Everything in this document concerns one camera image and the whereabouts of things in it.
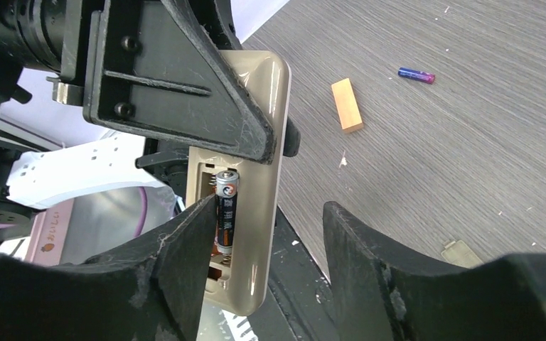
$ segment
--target wooden block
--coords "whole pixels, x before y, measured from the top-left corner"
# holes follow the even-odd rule
[[[338,108],[338,116],[340,116],[340,124],[342,131],[352,133],[355,130],[363,128],[363,120],[359,113],[353,86],[350,85],[350,80],[346,78],[340,82],[331,85],[333,98],[336,101]]]

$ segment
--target battery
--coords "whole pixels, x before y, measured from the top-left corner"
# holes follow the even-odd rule
[[[409,78],[410,80],[417,80],[417,81],[428,83],[428,84],[434,83],[434,79],[437,77],[428,72],[411,70],[405,67],[401,67],[399,69],[398,75],[400,77]]]
[[[240,176],[233,170],[224,170],[216,175],[217,196],[217,250],[231,255],[237,210],[237,187]]]

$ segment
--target battery label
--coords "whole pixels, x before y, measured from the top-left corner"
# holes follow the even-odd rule
[[[235,196],[236,190],[237,189],[235,188],[234,184],[226,183],[217,191],[217,195],[220,197],[233,197]]]
[[[235,210],[237,208],[237,196],[221,197],[218,199],[218,233],[217,244],[222,247],[233,245],[233,231],[235,225]]]

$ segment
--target beige plastic case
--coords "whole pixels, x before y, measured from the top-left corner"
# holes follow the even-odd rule
[[[231,313],[247,316],[260,307],[267,292],[291,74],[289,66],[268,51],[221,53],[269,118],[277,136],[275,156],[271,165],[262,165],[191,147],[186,204],[211,193],[213,174],[227,169],[239,173],[231,263],[222,265],[222,256],[212,258],[211,273],[217,276],[209,276],[204,297]]]

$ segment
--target purple battery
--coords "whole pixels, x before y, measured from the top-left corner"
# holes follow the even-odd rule
[[[434,79],[436,78],[436,76],[431,73],[411,70],[405,67],[401,67],[398,74],[400,77],[409,78],[410,80],[418,80],[428,84],[434,83]]]

